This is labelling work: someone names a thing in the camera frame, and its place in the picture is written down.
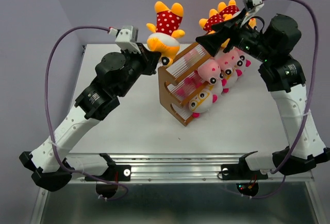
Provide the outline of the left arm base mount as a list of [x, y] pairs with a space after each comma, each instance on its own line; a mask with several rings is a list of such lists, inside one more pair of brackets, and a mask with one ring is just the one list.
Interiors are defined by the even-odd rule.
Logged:
[[102, 175], [102, 178], [106, 181], [110, 181], [111, 184], [96, 183], [95, 191], [98, 195], [98, 199], [104, 201], [113, 201], [122, 199], [127, 195], [128, 189], [119, 184], [123, 182], [129, 182], [131, 177], [130, 165], [115, 165], [110, 167]]

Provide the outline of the white glasses plush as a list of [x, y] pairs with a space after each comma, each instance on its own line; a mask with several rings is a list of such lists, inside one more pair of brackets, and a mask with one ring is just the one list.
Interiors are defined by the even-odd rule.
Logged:
[[193, 83], [198, 89], [200, 86], [203, 88], [190, 100], [189, 105], [197, 107], [201, 105], [211, 106], [217, 101], [218, 97], [223, 92], [222, 83], [206, 84], [204, 85], [202, 80], [193, 78]]
[[242, 74], [243, 71], [236, 68], [230, 68], [222, 71], [223, 79], [226, 80], [226, 84], [223, 86], [223, 93], [228, 93], [230, 88], [236, 83]]
[[[203, 85], [199, 83], [185, 83], [182, 87], [175, 91], [181, 98], [186, 98], [189, 94]], [[212, 105], [218, 100], [219, 94], [222, 93], [222, 87], [218, 84], [208, 84], [198, 92], [192, 99], [183, 107], [181, 114], [186, 116], [192, 115], [194, 118], [198, 118], [202, 113], [207, 112]]]

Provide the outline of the pink plush with wheels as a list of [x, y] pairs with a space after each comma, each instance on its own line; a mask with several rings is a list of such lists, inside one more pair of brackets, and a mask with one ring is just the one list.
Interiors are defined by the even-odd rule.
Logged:
[[242, 61], [244, 61], [245, 58], [246, 58], [246, 53], [243, 52], [242, 50], [238, 49], [238, 48], [234, 48], [234, 50], [238, 53], [238, 55], [239, 55], [240, 58], [243, 57]]

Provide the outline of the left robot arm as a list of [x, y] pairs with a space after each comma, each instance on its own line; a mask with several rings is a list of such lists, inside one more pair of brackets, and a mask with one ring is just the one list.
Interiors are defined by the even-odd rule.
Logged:
[[96, 76], [76, 98], [62, 123], [50, 130], [48, 139], [19, 159], [29, 169], [33, 182], [50, 192], [66, 186], [74, 177], [122, 186], [130, 181], [130, 165], [118, 165], [108, 154], [100, 153], [86, 162], [69, 153], [83, 136], [111, 111], [142, 75], [154, 75], [160, 52], [138, 43], [137, 52], [120, 50], [105, 54], [95, 66]]

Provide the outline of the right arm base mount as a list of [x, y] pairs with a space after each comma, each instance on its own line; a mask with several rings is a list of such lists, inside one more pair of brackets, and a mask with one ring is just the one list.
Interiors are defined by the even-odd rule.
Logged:
[[268, 179], [268, 174], [262, 174], [259, 170], [252, 171], [247, 165], [224, 164], [217, 177], [225, 181], [237, 181], [237, 191], [243, 196], [253, 198], [259, 191], [258, 181]]

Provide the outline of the yellow bear plush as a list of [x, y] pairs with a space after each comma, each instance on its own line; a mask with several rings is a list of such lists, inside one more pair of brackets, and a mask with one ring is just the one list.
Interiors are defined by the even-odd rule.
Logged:
[[219, 14], [217, 10], [211, 9], [209, 11], [209, 18], [202, 18], [199, 20], [199, 26], [206, 31], [207, 34], [215, 33], [212, 29], [212, 25], [222, 23], [230, 20], [233, 17], [232, 14]]
[[168, 67], [172, 65], [180, 50], [178, 39], [185, 35], [185, 31], [179, 28], [184, 17], [184, 8], [180, 3], [174, 3], [169, 8], [162, 1], [157, 1], [154, 10], [156, 24], [146, 24], [151, 32], [146, 44], [150, 51], [161, 53], [160, 62]]
[[225, 2], [220, 2], [217, 8], [218, 14], [225, 20], [233, 18], [235, 15], [239, 14], [240, 10], [236, 5], [235, 0], [229, 0], [228, 4]]

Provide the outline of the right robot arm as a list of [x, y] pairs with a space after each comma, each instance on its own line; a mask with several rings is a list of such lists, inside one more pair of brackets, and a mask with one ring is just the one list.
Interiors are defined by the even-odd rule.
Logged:
[[246, 14], [214, 24], [213, 33], [199, 36], [196, 42], [211, 56], [237, 48], [260, 62], [259, 74], [275, 100], [288, 146], [272, 153], [261, 151], [243, 155], [229, 168], [229, 176], [248, 178], [256, 171], [294, 175], [329, 161], [329, 148], [320, 138], [310, 110], [311, 89], [300, 63], [291, 51], [301, 38], [297, 22], [286, 15], [274, 16], [265, 31], [249, 28]]

